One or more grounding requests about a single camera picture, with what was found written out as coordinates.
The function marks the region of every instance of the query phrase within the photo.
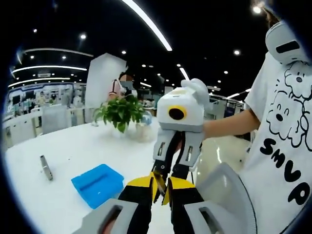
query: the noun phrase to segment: potted plant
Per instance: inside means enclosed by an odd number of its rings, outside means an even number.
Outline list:
[[[95,109],[94,120],[101,118],[105,124],[112,123],[114,128],[125,133],[130,121],[139,123],[142,120],[144,109],[133,95],[126,98],[115,98]]]

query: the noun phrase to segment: blue container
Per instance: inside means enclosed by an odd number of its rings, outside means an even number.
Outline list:
[[[106,164],[101,164],[72,179],[74,187],[92,209],[121,193],[122,182],[123,176]]]

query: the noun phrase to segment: ceiling light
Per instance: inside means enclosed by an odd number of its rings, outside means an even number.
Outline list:
[[[151,87],[152,87],[151,85],[149,85],[149,84],[145,84],[145,83],[143,83],[143,82],[140,82],[140,84],[141,84],[141,85],[144,85],[144,86],[146,86],[146,87],[149,87],[149,88],[151,88]]]
[[[231,96],[228,96],[227,98],[234,98],[234,97],[236,97],[236,96],[238,96],[239,94],[233,94],[233,95],[231,95]]]
[[[80,39],[85,40],[86,38],[87,38],[87,36],[85,34],[80,35]]]
[[[184,68],[180,67],[180,71],[183,74],[184,78],[187,80],[190,80],[190,78],[188,77],[188,75],[186,74],[186,71],[184,70]]]
[[[28,69],[35,69],[35,68],[68,68],[68,69],[74,69],[74,70],[87,71],[86,68],[81,68],[81,67],[58,66],[58,65],[40,65],[40,66],[31,66],[31,67],[19,68],[19,69],[12,71],[12,73],[23,71],[23,70],[28,70]]]
[[[235,55],[240,55],[240,51],[239,50],[234,50],[234,54]]]
[[[260,14],[261,13],[261,8],[258,6],[254,6],[253,7],[253,12],[255,12],[256,14]]]
[[[154,32],[156,37],[160,40],[163,46],[166,48],[167,51],[172,51],[172,48],[168,41],[165,39],[163,34],[154,24],[154,22],[147,16],[147,14],[132,0],[122,0],[125,4],[127,4],[134,12],[137,13],[138,16],[141,17],[142,20],[150,27],[150,29]]]
[[[8,85],[8,87],[12,87],[12,86],[18,85],[18,84],[24,84],[24,83],[28,83],[28,82],[33,82],[33,81],[39,81],[39,80],[56,80],[56,79],[67,80],[67,79],[70,79],[70,78],[38,78],[38,79],[29,79],[29,80],[19,81],[19,82],[16,82],[16,83],[14,83],[14,84],[10,84],[10,85]]]

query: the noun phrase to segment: person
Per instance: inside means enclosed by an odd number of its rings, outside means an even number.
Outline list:
[[[136,90],[134,90],[133,88],[131,90],[129,90],[129,88],[122,86],[121,83],[124,83],[126,81],[132,81],[133,82],[133,78],[132,78],[132,76],[127,75],[125,72],[122,72],[119,75],[118,79],[114,79],[112,81],[112,85],[111,85],[110,91],[108,93],[108,101],[113,100],[115,98],[126,97],[130,94],[137,96]]]
[[[279,22],[266,13],[269,27]],[[248,108],[239,114],[206,121],[205,138],[257,130],[239,176],[253,205],[257,233],[281,234],[311,196],[312,66],[281,64],[268,52],[245,102]]]
[[[38,105],[43,106],[45,104],[45,97],[43,91],[40,92],[40,96],[37,99]]]

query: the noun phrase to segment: person in background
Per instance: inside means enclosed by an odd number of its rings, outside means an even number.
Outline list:
[[[37,98],[37,103],[39,106],[43,106],[45,104],[45,97],[43,91],[40,92],[40,96]]]
[[[121,82],[125,82],[125,81],[132,81],[134,82],[134,79],[132,76],[127,75],[126,73],[122,72],[119,75],[118,79],[114,79],[110,88],[110,91],[108,93],[108,101],[113,100],[115,98],[122,98],[122,97],[126,97],[130,94],[134,95],[135,97],[137,97],[137,91],[132,88],[132,90],[128,90],[127,87],[123,87],[121,85]]]

